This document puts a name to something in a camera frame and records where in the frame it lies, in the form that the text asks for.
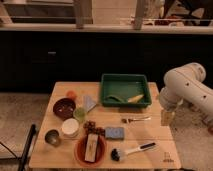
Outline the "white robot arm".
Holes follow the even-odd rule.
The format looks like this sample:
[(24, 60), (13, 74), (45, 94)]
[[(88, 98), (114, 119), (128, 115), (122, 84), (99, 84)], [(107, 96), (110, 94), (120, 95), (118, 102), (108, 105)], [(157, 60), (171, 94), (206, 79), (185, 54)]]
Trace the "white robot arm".
[(213, 135), (213, 89), (203, 84), (206, 70), (199, 63), (189, 63), (173, 68), (164, 75), (165, 86), (158, 100), (161, 110), (161, 125), (168, 126), (174, 118), (176, 109), (183, 100), (200, 109), (205, 117), (203, 122)]

